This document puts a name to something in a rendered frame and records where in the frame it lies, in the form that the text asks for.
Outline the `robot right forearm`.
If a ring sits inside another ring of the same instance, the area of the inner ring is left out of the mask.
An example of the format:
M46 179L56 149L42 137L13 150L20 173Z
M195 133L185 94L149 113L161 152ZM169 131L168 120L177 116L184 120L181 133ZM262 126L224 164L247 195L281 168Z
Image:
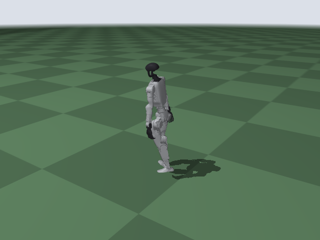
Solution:
M164 104L165 110L169 111L168 95L166 94L166 103Z

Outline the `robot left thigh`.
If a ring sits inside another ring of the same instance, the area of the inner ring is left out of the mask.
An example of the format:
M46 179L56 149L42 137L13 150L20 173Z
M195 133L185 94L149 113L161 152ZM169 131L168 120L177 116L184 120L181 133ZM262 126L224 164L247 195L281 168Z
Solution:
M160 150L161 145L166 145L167 144L165 142L161 142L161 130L160 128L163 126L163 122L162 122L162 118L161 117L157 117L156 119L152 120L152 136L155 138L153 139L155 145L157 146L157 148ZM168 148L168 146L167 146Z

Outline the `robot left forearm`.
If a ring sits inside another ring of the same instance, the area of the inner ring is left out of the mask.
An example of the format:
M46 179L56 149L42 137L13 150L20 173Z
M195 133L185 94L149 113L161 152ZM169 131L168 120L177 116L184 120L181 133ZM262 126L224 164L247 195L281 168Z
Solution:
M146 106L146 126L149 127L149 124L152 125L152 107L150 105Z

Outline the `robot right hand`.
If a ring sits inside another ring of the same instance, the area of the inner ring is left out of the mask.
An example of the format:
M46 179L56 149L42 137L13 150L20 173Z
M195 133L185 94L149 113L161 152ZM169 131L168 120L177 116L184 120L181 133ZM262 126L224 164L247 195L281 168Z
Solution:
M170 109L170 107L168 107L168 112L171 114L171 119L169 120L169 121L167 121L167 122L172 122L172 121L174 121L174 117L173 117L173 114L170 112L171 111L171 109Z

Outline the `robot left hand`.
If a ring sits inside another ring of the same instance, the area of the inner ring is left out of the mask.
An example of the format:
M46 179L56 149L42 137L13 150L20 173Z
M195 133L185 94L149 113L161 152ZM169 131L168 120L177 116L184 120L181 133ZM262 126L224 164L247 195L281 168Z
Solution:
M147 128L146 134L148 135L148 138L150 138L150 139L155 139L155 138L153 137L153 135L152 135L152 130L151 130L152 124L150 123L150 124L149 124L149 127L146 127L146 128Z

